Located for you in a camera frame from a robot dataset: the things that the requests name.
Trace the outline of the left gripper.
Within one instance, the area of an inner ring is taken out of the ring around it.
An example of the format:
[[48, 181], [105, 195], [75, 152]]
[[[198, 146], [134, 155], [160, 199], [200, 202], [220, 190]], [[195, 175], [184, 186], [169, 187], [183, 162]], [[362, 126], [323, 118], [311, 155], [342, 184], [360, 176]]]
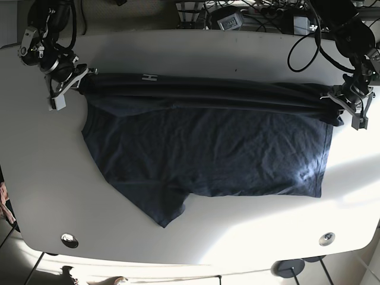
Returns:
[[320, 95], [320, 100], [329, 99], [340, 105], [352, 115], [351, 126], [355, 130], [367, 129], [367, 112], [372, 103], [375, 93], [373, 87], [365, 87], [363, 91], [352, 85], [344, 88], [343, 85], [334, 85], [332, 90]]

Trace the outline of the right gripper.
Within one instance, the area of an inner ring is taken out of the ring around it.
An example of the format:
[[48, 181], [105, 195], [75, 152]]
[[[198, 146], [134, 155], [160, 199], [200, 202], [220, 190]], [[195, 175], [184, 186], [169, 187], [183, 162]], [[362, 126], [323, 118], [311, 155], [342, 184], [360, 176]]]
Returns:
[[49, 110], [61, 110], [66, 107], [64, 95], [58, 95], [58, 91], [54, 92], [52, 81], [58, 83], [59, 91], [71, 82], [77, 82], [80, 75], [98, 74], [97, 68], [88, 68], [87, 64], [59, 64], [52, 72], [45, 75], [47, 89], [49, 91]]

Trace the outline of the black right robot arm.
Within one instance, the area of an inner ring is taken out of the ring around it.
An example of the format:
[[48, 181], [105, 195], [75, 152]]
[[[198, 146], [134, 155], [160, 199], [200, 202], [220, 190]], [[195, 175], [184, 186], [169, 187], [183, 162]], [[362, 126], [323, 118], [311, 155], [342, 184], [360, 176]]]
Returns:
[[[59, 34], [69, 20], [72, 20], [71, 42], [62, 46], [58, 43]], [[64, 94], [70, 89], [78, 89], [87, 74], [98, 73], [87, 64], [75, 64], [79, 60], [73, 51], [76, 38], [74, 1], [34, 1], [28, 12], [28, 27], [18, 49], [18, 57], [24, 65], [37, 65], [44, 74], [51, 110], [65, 108]]]

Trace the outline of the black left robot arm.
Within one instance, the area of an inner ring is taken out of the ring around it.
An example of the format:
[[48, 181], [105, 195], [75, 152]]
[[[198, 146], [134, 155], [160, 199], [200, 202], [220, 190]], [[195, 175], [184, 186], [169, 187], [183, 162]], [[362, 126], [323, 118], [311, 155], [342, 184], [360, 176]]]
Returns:
[[379, 49], [375, 36], [359, 17], [352, 1], [309, 1], [318, 20], [332, 34], [338, 51], [348, 58], [353, 69], [343, 67], [324, 52], [322, 55], [336, 68], [345, 72], [344, 83], [335, 85], [327, 97], [352, 116], [351, 126], [366, 129], [367, 112], [379, 86]]

